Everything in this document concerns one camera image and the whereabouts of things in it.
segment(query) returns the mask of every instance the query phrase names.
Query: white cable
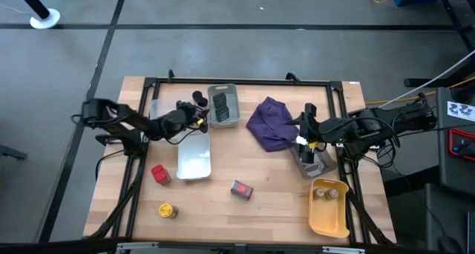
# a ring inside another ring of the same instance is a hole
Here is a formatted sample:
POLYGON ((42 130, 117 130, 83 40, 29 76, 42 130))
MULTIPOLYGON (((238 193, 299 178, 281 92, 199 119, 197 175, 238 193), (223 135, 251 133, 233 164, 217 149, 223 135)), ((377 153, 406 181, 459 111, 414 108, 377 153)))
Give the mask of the white cable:
POLYGON ((3 8, 7 8, 7 9, 10 9, 10 10, 14 10, 14 11, 16 11, 17 13, 28 14, 27 12, 22 12, 22 11, 20 11, 20 10, 17 10, 17 9, 15 9, 15 8, 13 8, 13 7, 9 7, 9 6, 5 5, 5 4, 0 4, 0 6, 2 6, 3 8))
POLYGON ((424 83, 423 85, 420 85, 419 87, 413 89, 413 90, 410 90, 408 91, 407 93, 401 95, 400 97, 396 97, 394 99, 392 99, 391 101, 389 102, 386 102, 384 105, 380 105, 379 108, 382 108, 383 106, 386 106, 386 105, 389 105, 391 104, 392 102, 396 101, 396 100, 399 100, 401 99, 402 97, 405 97, 407 96, 408 94, 412 94, 414 91, 418 91, 420 90, 421 88, 424 88, 425 86, 431 84, 432 82, 438 80, 439 78, 449 74, 450 72, 452 72, 452 70, 454 70, 456 67, 458 67, 460 64, 462 64, 465 60, 467 60, 468 58, 470 58, 471 56, 473 56, 475 54, 475 51, 472 51, 471 53, 469 53, 466 57, 462 58, 462 60, 458 61, 455 65, 452 65, 449 69, 447 69, 446 71, 442 72, 442 74, 436 76, 435 78, 431 79, 430 81, 424 83))

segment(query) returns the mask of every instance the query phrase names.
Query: clear container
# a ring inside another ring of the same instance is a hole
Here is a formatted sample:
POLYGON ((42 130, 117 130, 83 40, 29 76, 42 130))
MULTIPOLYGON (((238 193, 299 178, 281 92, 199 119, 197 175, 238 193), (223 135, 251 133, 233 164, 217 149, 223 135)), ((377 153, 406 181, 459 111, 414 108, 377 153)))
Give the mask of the clear container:
POLYGON ((240 119, 238 90, 234 84, 215 85, 208 87, 209 101, 209 124, 212 128, 232 128, 238 125, 240 119), (218 122, 216 119, 215 106, 213 96, 219 93, 226 95, 226 105, 229 108, 229 118, 218 122))

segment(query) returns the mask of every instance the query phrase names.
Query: yellow can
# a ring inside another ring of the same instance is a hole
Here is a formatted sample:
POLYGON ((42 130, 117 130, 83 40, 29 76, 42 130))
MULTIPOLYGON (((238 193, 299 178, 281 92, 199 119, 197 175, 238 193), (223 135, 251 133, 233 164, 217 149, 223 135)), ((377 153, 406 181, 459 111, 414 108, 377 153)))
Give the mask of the yellow can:
POLYGON ((158 213, 162 218, 175 218, 178 215, 178 208, 169 203, 164 203, 158 209, 158 213))

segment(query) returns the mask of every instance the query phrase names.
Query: gray floor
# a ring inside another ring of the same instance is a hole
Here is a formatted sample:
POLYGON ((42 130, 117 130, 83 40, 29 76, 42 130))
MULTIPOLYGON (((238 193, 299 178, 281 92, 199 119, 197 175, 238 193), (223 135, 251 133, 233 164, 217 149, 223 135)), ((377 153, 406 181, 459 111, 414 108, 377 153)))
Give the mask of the gray floor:
MULTIPOLYGON (((62 24, 109 24, 117 0, 42 0, 62 24)), ((462 22, 475 17, 450 0, 462 22)), ((1 4, 27 12, 21 0, 1 4)), ((0 7, 0 23, 29 15, 0 7)), ((438 1, 417 7, 370 0, 125 0, 120 24, 449 25, 438 1)), ((35 241, 106 30, 0 30, 0 143, 29 154, 0 161, 0 241, 35 241)), ((96 97, 115 100, 124 76, 177 76, 359 81, 366 100, 406 92, 405 77, 432 77, 466 54, 454 32, 323 30, 116 30, 96 97)), ((52 240, 78 239, 94 191, 103 147, 85 130, 52 240)), ((435 134, 405 137, 396 165, 404 174, 437 163, 435 134)), ((397 214, 396 229, 417 218, 397 214)))

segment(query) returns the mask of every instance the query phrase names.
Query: white stand base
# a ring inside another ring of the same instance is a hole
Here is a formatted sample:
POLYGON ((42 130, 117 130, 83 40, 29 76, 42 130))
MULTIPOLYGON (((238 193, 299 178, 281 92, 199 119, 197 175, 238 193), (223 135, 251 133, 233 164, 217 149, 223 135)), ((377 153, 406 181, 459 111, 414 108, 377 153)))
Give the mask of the white stand base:
POLYGON ((56 24, 58 24, 59 19, 61 18, 61 15, 57 10, 48 8, 48 11, 50 11, 50 16, 48 16, 44 20, 38 20, 32 17, 30 19, 30 25, 35 28, 35 29, 48 29, 54 27, 56 24))

